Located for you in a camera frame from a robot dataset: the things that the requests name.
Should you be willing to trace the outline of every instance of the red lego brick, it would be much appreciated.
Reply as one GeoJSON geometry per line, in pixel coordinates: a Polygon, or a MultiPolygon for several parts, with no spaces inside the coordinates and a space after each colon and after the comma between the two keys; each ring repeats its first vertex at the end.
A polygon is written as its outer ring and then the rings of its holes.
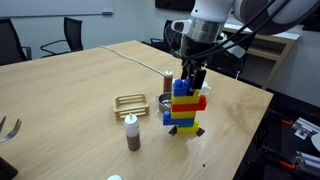
{"type": "Polygon", "coordinates": [[[206,109],[206,106],[206,97],[201,95],[198,104],[171,104],[171,110],[172,112],[203,111],[206,109]]]}

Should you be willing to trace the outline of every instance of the brown bottle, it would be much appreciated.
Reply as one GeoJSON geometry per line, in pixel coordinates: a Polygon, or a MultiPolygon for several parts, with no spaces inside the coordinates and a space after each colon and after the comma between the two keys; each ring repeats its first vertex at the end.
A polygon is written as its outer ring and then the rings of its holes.
{"type": "Polygon", "coordinates": [[[172,71],[166,71],[164,73],[164,79],[163,79],[163,92],[171,92],[171,87],[172,87],[172,78],[173,74],[172,71]]]}
{"type": "Polygon", "coordinates": [[[140,148],[140,132],[139,122],[136,115],[131,114],[126,116],[124,120],[124,128],[127,136],[128,148],[131,151],[136,151],[140,148]]]}

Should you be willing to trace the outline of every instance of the metal tool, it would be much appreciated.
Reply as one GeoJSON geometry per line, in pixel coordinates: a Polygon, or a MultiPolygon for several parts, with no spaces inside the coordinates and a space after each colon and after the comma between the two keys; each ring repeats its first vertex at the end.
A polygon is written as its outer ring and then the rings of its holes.
{"type": "Polygon", "coordinates": [[[308,136],[311,137],[320,133],[319,126],[312,124],[301,117],[291,127],[296,130],[295,135],[303,140],[305,140],[308,136]]]}
{"type": "MultiPolygon", "coordinates": [[[[2,119],[2,121],[0,123],[0,133],[1,133],[1,130],[2,130],[5,122],[6,122],[6,116],[2,119]]],[[[22,124],[22,121],[20,119],[18,119],[16,122],[16,125],[4,138],[2,138],[0,140],[0,143],[6,142],[6,141],[12,139],[14,136],[16,136],[20,130],[21,124],[22,124]]]]}

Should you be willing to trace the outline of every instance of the lego brick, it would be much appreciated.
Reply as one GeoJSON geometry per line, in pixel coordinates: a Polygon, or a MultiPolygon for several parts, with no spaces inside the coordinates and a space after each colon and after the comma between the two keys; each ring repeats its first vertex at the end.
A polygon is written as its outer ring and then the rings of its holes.
{"type": "Polygon", "coordinates": [[[200,99],[200,90],[194,91],[192,96],[174,96],[171,97],[171,104],[197,104],[200,99]]]}
{"type": "Polygon", "coordinates": [[[162,115],[163,119],[163,125],[169,126],[169,125],[190,125],[194,123],[194,118],[188,118],[188,119],[171,119],[171,115],[169,111],[165,111],[162,115]]]}
{"type": "Polygon", "coordinates": [[[176,79],[173,83],[173,96],[187,96],[188,89],[190,87],[190,80],[176,79]]]}
{"type": "Polygon", "coordinates": [[[206,97],[201,95],[198,104],[171,104],[172,112],[203,111],[206,109],[206,97]]]}
{"type": "Polygon", "coordinates": [[[197,111],[185,111],[185,112],[170,112],[172,119],[180,118],[194,118],[196,117],[197,111]]]}
{"type": "Polygon", "coordinates": [[[193,124],[189,124],[189,125],[179,125],[179,128],[191,128],[193,127],[193,124]]]}
{"type": "Polygon", "coordinates": [[[194,124],[191,128],[186,128],[186,127],[180,127],[178,126],[177,127],[177,133],[178,134],[181,134],[181,133],[196,133],[198,132],[200,129],[200,126],[199,126],[199,121],[198,120],[195,120],[194,121],[194,124]]]}

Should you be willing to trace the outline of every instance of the yellow lego brick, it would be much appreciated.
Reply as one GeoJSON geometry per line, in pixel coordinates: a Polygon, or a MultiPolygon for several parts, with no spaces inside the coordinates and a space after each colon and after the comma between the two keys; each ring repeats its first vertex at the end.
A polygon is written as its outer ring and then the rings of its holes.
{"type": "Polygon", "coordinates": [[[194,118],[197,111],[172,112],[170,110],[171,119],[194,118]]]}
{"type": "Polygon", "coordinates": [[[200,90],[196,90],[193,96],[173,96],[171,97],[172,104],[197,104],[200,98],[200,90]]]}
{"type": "Polygon", "coordinates": [[[191,128],[186,128],[186,127],[179,128],[179,126],[177,126],[177,133],[178,134],[181,134],[181,133],[196,133],[196,132],[199,131],[199,129],[200,129],[199,121],[195,120],[194,124],[193,124],[193,126],[191,128]]]}

